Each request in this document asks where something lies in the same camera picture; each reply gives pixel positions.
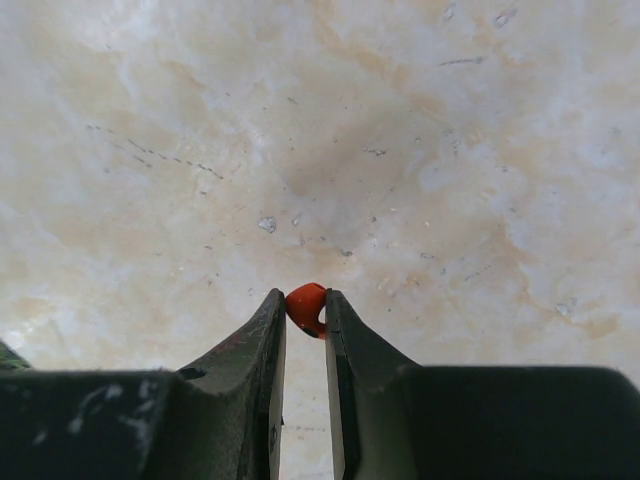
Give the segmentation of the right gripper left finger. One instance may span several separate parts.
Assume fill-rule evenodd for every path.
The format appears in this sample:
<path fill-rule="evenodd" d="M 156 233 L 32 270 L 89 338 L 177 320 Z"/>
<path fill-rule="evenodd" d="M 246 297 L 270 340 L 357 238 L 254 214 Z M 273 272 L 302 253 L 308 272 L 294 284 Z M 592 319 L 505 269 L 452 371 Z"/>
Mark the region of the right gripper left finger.
<path fill-rule="evenodd" d="M 275 479 L 286 318 L 272 290 L 175 370 L 5 371 L 5 479 Z"/>

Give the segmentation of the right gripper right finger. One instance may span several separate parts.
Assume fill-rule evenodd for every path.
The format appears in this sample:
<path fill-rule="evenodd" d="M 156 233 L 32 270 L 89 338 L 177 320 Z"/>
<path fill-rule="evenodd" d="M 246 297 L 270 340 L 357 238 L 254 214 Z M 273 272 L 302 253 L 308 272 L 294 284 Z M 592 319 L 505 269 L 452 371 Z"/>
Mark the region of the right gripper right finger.
<path fill-rule="evenodd" d="M 639 392 L 589 366 L 422 366 L 326 297 L 338 479 L 635 479 Z"/>

